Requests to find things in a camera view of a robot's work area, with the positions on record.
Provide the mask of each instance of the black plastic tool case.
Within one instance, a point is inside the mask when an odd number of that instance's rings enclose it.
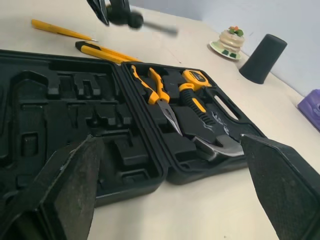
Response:
[[[206,134],[191,109],[179,103],[176,89],[184,82],[181,73],[186,68],[141,62],[119,66],[99,59],[0,51],[0,212],[57,149],[88,134],[105,144],[97,206],[151,193],[164,180],[186,184],[247,166],[244,157],[218,163],[199,158],[194,143],[175,132],[159,106],[146,103],[144,90],[131,75],[132,64],[151,87],[155,86],[148,69],[161,75],[185,132]],[[264,137],[202,73],[212,87],[197,95],[214,113],[216,131],[227,131],[235,140],[240,134]]]

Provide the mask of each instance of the white wall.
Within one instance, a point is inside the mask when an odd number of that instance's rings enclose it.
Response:
[[[250,55],[265,34],[288,43],[272,72],[302,95],[320,89],[319,0],[130,0],[130,4],[202,20],[222,32],[237,25]]]

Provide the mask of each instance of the yellow utility knife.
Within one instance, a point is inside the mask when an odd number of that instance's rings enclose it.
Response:
[[[82,53],[88,54],[100,59],[109,60],[116,64],[121,64],[122,62],[140,62],[137,58],[132,56],[127,56],[123,53],[99,46],[92,42],[87,41],[77,41],[75,47]]]

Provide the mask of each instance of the black rubber handle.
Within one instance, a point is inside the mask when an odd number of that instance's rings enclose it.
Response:
[[[198,99],[193,89],[185,88],[180,91],[180,100],[183,106],[190,107],[205,124],[213,126],[216,123],[208,114],[204,104]]]

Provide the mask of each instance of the tool case foam insert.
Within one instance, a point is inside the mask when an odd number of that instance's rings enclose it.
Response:
[[[161,75],[187,135],[209,131],[179,102],[176,90],[184,81],[185,68],[138,62],[118,66],[99,59],[0,51],[0,213],[56,150],[89,134],[102,138],[105,145],[97,206],[149,194],[165,179],[185,184],[246,167],[243,156],[219,163],[202,160],[194,143],[174,131],[159,106],[145,102],[144,90],[131,75],[132,64],[150,86],[154,83],[148,69]],[[197,95],[227,126],[230,136],[236,140],[242,133],[264,136],[202,73],[212,87]],[[223,126],[217,131],[224,131]]]

